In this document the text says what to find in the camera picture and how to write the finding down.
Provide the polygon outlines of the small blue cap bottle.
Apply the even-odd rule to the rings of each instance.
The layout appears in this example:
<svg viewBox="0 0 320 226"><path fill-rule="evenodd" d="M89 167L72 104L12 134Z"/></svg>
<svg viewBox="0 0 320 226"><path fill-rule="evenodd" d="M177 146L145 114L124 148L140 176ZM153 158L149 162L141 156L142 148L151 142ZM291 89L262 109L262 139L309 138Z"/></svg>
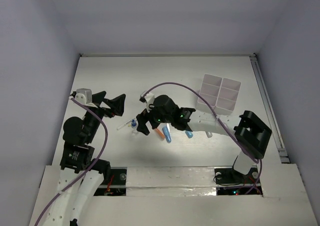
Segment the small blue cap bottle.
<svg viewBox="0 0 320 226"><path fill-rule="evenodd" d="M132 134L137 135L139 132L137 131L138 122L136 119L132 119L131 121L131 128L132 128Z"/></svg>

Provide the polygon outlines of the white marker yellow cap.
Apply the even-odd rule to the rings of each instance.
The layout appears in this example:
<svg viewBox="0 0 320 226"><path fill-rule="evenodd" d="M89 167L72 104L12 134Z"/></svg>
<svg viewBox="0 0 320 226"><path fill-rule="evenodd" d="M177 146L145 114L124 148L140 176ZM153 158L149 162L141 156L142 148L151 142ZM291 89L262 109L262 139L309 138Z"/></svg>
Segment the white marker yellow cap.
<svg viewBox="0 0 320 226"><path fill-rule="evenodd" d="M124 123L124 124L122 124L122 125L118 126L118 127L117 127L117 130L120 130L120 129L124 128L125 126L127 126L127 125L131 124L131 122L132 122L132 120L129 120L129 121L127 121L126 123Z"/></svg>

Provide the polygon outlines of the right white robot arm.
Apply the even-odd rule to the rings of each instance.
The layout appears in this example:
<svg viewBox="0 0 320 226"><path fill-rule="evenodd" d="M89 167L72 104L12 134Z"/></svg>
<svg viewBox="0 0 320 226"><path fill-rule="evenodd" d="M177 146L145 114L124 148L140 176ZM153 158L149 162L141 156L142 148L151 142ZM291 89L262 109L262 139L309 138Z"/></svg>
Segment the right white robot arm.
<svg viewBox="0 0 320 226"><path fill-rule="evenodd" d="M272 130L252 111L246 110L235 117L214 115L194 108L179 107L167 95L155 97L152 93L139 100L146 108L136 117L137 131L144 135L150 133L147 124L153 129L160 124L170 124L179 131L219 134L234 139L241 149L230 170L235 182L246 179L254 163L265 156Z"/></svg>

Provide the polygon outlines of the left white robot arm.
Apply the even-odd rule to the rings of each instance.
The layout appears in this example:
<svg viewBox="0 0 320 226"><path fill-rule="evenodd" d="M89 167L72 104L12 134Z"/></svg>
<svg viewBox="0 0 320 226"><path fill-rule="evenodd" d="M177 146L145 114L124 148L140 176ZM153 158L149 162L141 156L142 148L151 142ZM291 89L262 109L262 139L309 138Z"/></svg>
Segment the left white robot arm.
<svg viewBox="0 0 320 226"><path fill-rule="evenodd" d="M100 159L108 140L103 119L123 115L126 95L107 99L106 94L80 88L69 96L85 114L70 117L63 124L56 193L36 219L36 226L80 226L98 187L112 181L109 161Z"/></svg>

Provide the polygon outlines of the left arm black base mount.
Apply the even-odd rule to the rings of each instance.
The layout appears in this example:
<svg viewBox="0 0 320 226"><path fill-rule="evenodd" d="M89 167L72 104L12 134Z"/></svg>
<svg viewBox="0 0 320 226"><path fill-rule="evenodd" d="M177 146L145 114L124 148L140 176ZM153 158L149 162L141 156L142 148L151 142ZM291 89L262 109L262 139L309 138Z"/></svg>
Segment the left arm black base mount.
<svg viewBox="0 0 320 226"><path fill-rule="evenodd" d="M110 176L97 188L94 196L125 196L127 168L111 168Z"/></svg>

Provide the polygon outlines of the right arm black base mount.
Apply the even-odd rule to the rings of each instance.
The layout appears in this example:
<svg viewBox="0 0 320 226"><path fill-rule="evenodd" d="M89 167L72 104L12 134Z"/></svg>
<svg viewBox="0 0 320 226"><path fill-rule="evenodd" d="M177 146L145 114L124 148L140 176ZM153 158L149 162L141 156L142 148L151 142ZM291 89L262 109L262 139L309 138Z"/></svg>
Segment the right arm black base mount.
<svg viewBox="0 0 320 226"><path fill-rule="evenodd" d="M259 170L252 167L243 175L232 168L215 168L213 181L218 196L263 195Z"/></svg>

